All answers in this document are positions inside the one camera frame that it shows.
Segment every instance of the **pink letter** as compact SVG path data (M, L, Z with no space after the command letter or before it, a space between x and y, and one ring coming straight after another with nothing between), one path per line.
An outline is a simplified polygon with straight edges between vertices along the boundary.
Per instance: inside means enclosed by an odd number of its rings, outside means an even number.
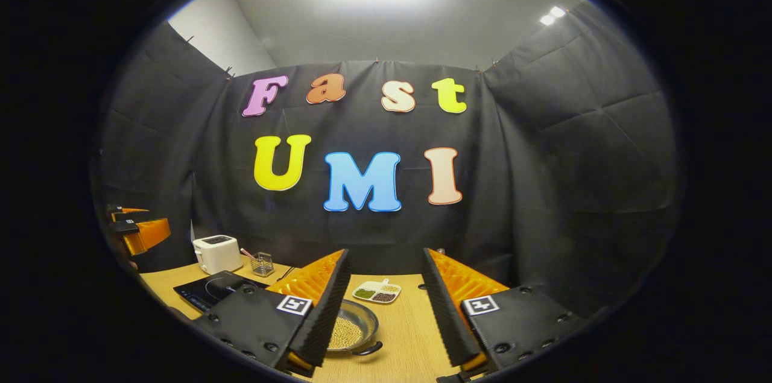
M249 104L242 112L242 116L259 116L265 113L265 106L262 105L262 101L265 100L265 104L272 103L279 87L284 87L289 82L290 78L286 75L255 80L253 83L255 89L252 91L252 97L249 98Z
M448 205L461 201L461 192L455 189L453 159L458 151L453 148L433 148L424 152L432 164L432 194L430 204Z

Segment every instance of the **ceiling light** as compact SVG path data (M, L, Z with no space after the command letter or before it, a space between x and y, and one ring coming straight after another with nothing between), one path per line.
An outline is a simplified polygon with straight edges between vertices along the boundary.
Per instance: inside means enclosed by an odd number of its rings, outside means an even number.
M560 18L563 15L565 15L566 12L565 10L560 9L560 7L554 6L552 7L552 9L549 10L549 14L552 15L553 17Z

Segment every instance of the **orange letter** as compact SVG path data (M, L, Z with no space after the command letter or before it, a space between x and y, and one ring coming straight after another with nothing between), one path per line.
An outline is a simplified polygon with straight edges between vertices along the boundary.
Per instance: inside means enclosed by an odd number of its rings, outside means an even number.
M343 76L340 74L322 75L311 83L313 89L306 95L309 104L323 101L340 100L346 91L343 90Z
M432 194L430 204L448 205L461 201L461 192L455 189L453 159L458 151L453 148L433 148L424 152L432 164Z
M407 81L386 81L381 89L386 98L381 98L381 105L390 112L409 112L416 108L416 99L413 98L413 86Z

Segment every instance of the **black cable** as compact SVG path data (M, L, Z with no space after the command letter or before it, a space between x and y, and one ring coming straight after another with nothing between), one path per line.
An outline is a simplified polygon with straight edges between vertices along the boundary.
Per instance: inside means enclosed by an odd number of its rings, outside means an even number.
M293 268L295 268L295 267L288 268L287 271L284 272L284 274L282 274L282 277L276 279L276 282L280 281L281 279L284 279L284 276L286 276Z

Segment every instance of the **black fabric backdrop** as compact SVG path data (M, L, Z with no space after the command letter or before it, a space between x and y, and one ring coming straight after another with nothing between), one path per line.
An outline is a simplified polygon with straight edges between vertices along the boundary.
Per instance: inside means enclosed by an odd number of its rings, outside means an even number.
M146 49L155 51L138 56L116 93L102 156L108 200L170 218L172 237L147 252L143 271L195 262L192 218L197 238L233 235L290 265L349 248L354 273L417 273L421 248L444 247L508 285L544 286L587 316L631 292L676 221L678 149L662 87L625 35L589 5L482 74L334 62L226 80L168 25ZM344 76L345 97L307 103L311 81L331 72ZM278 75L289 83L267 111L243 117L252 82ZM464 113L439 107L431 84L446 77L465 86ZM413 111L383 109L389 80L413 85ZM292 134L312 138L300 182L287 191L260 188L255 139L282 139L273 166L282 174ZM464 196L457 204L427 201L432 174L423 153L433 147L458 150ZM326 212L323 158L334 151L350 152L361 171L378 152L399 154L402 209Z

